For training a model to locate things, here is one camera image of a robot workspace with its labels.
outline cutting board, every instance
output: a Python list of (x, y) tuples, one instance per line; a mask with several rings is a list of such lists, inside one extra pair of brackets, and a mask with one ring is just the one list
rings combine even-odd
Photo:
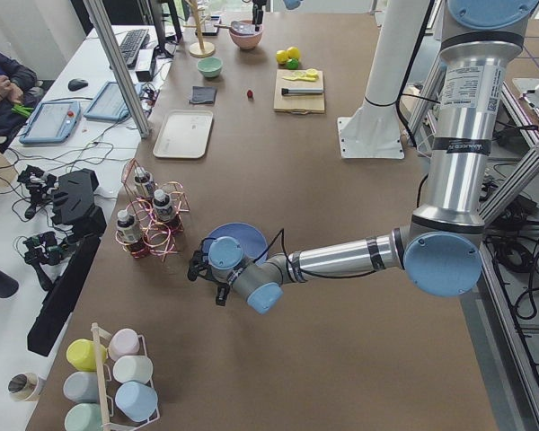
[[(318, 113), (325, 112), (325, 85), (323, 71), (318, 70), (317, 81), (288, 81), (282, 76), (292, 75), (291, 70), (278, 69), (276, 72), (276, 90), (273, 97), (273, 109), (278, 112)], [(323, 88), (323, 94), (307, 96), (282, 96), (282, 88)]]

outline keyboard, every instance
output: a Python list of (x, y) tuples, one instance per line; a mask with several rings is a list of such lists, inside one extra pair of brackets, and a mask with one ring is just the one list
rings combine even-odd
[(130, 30), (126, 33), (126, 37), (119, 44), (119, 50), (129, 69), (136, 65), (137, 54), (149, 39), (148, 29)]

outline dark jacket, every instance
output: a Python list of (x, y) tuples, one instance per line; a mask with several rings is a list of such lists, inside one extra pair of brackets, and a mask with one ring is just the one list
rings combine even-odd
[[(26, 93), (36, 85), (36, 74), (28, 67), (0, 54), (0, 75), (8, 76), (24, 92), (24, 106), (35, 107), (38, 104), (36, 97)], [(0, 136), (9, 136), (9, 141), (26, 122), (23, 116), (12, 112), (12, 106), (8, 100), (0, 102)]]

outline folded cloth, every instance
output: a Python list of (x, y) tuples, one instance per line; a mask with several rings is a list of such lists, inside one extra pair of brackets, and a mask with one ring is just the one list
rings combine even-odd
[(191, 88), (190, 103), (212, 105), (216, 101), (216, 87), (197, 87)]

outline white desk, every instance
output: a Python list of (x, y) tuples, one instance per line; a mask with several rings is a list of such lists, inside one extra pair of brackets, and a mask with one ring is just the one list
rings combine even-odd
[[(134, 27), (117, 26), (115, 28), (119, 43), (124, 38), (125, 31), (132, 28)], [(148, 29), (151, 37), (155, 39), (154, 28), (148, 27)], [(168, 62), (169, 60), (158, 60), (157, 76), (153, 82), (156, 88), (159, 88), (163, 83), (161, 76), (167, 75), (169, 70)], [(136, 83), (136, 75), (134, 72), (131, 74), (133, 82)], [(89, 85), (77, 92), (70, 92), (67, 89), (67, 83), (73, 78), (86, 79)], [(96, 38), (95, 31), (93, 31), (68, 62), (44, 100), (67, 97), (92, 98), (105, 82), (114, 80), (115, 78), (109, 68), (102, 45)], [(82, 103), (83, 109), (87, 107), (87, 103), (88, 101)], [(30, 164), (39, 166), (43, 170), (51, 170), (54, 175), (61, 176), (66, 173), (66, 169), (61, 166), (61, 162), (70, 163), (78, 156), (81, 159), (102, 158), (110, 149), (108, 144), (100, 143), (94, 148), (85, 148), (89, 142), (109, 126), (111, 126), (111, 123), (89, 121), (81, 118), (72, 136), (61, 145), (29, 147), (15, 140), (11, 148), (25, 156), (41, 156), (52, 159), (65, 154), (58, 161), (44, 159), (21, 161), (16, 164), (16, 168), (20, 172), (27, 164)], [(103, 141), (114, 145), (114, 149), (107, 157), (116, 160), (104, 160), (99, 165), (79, 162), (76, 164), (75, 169), (89, 168), (96, 172), (100, 187), (95, 191), (95, 194), (106, 197), (97, 196), (96, 204), (102, 208), (106, 221), (108, 221), (115, 205), (113, 198), (117, 196), (121, 187), (119, 179), (122, 167), (126, 160), (134, 156), (140, 142), (140, 135), (135, 130), (134, 121), (128, 119), (109, 130), (104, 135)], [(5, 155), (12, 163), (16, 160), (14, 152), (6, 151)], [(0, 189), (0, 192), (3, 191), (8, 191), (8, 189)], [(24, 263), (23, 258), (13, 247), (13, 241), (19, 235), (31, 236), (51, 230), (48, 222), (52, 213), (50, 209), (47, 214), (45, 211), (39, 211), (32, 220), (23, 223), (11, 210), (11, 205), (18, 199), (20, 198), (14, 193), (0, 195), (0, 269), (20, 283), (20, 288), (14, 296), (8, 299), (0, 299), (0, 430), (9, 431), (17, 431), (26, 427), (36, 403), (14, 402), (11, 400), (7, 391), (8, 382), (16, 374), (28, 371), (47, 377), (57, 353), (57, 344), (52, 348), (49, 357), (39, 356), (29, 352), (26, 348), (26, 336), (40, 312), (46, 293), (40, 288), (33, 268)], [(15, 209), (23, 216), (27, 206), (26, 203), (21, 202), (15, 206)], [(20, 242), (22, 254), (24, 253), (23, 249), (24, 246)], [(44, 266), (43, 268), (53, 279), (64, 270), (65, 265)]]

